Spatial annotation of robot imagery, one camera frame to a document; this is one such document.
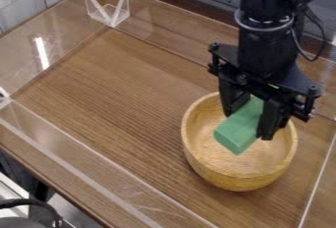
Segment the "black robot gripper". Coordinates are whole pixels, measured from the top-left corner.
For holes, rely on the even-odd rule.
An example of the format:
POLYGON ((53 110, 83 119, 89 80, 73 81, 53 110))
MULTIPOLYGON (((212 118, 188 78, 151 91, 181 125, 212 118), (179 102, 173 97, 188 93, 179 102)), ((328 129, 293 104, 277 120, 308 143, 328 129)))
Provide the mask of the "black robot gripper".
POLYGON ((308 121, 320 85, 300 70, 296 58, 304 55, 300 47, 303 25, 280 29, 244 28, 239 44, 209 45, 209 72, 219 79, 223 112, 229 117, 256 97, 264 101, 257 125, 257 137, 271 141, 291 117, 308 121))

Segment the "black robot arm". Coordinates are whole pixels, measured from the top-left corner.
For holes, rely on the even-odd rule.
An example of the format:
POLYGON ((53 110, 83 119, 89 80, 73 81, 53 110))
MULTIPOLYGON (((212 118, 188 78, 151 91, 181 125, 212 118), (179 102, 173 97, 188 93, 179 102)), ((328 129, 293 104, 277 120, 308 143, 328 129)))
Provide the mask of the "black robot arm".
POLYGON ((209 72, 219 79, 223 112, 232 115, 252 97, 264 101, 256 137, 268 141, 292 117, 308 121, 321 86, 299 68, 304 22, 321 22, 313 0, 240 0, 236 45, 212 43, 209 72))

